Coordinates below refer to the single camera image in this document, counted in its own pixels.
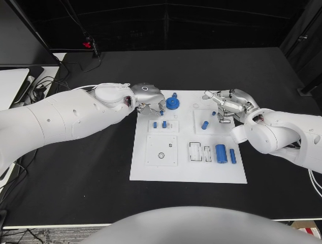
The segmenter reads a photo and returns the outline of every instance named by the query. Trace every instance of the black tabletop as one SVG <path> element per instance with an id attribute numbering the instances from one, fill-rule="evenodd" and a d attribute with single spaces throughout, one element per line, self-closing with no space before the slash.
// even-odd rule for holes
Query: black tabletop
<path id="1" fill-rule="evenodd" d="M 71 53 L 65 61 L 84 69 L 98 64 L 91 53 Z M 72 88 L 105 82 L 148 82 L 170 90 L 239 88 L 262 108 L 320 115 L 314 99 L 298 95 L 302 83 L 278 48 L 108 52 L 91 72 L 77 64 L 68 68 Z M 6 226 L 114 223 L 173 206 L 223 207 L 271 219 L 322 218 L 308 170 L 261 154 L 249 142 L 240 144 L 248 184 L 130 181 L 135 123 L 137 112 L 92 136 L 38 150 L 29 177 L 2 207 Z M 322 184 L 322 175 L 315 177 Z"/>

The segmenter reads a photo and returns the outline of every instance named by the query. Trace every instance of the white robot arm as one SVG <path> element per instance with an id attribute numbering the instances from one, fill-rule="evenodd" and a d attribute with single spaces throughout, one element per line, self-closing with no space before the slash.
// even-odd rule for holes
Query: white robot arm
<path id="1" fill-rule="evenodd" d="M 65 91 L 38 103 L 0 111 L 0 176 L 28 152 L 61 141 L 81 139 L 118 123 L 134 111 L 160 115 L 166 109 L 160 90 L 147 83 L 100 84 L 92 91 Z"/>
<path id="2" fill-rule="evenodd" d="M 279 156 L 322 174 L 321 116 L 261 109 L 252 96 L 239 89 L 206 91 L 203 99 L 219 104 L 220 123 L 230 123 L 226 119 L 230 116 L 245 123 L 230 132 L 236 143 L 248 140 L 261 153 Z M 289 147 L 299 140 L 301 147 Z"/>

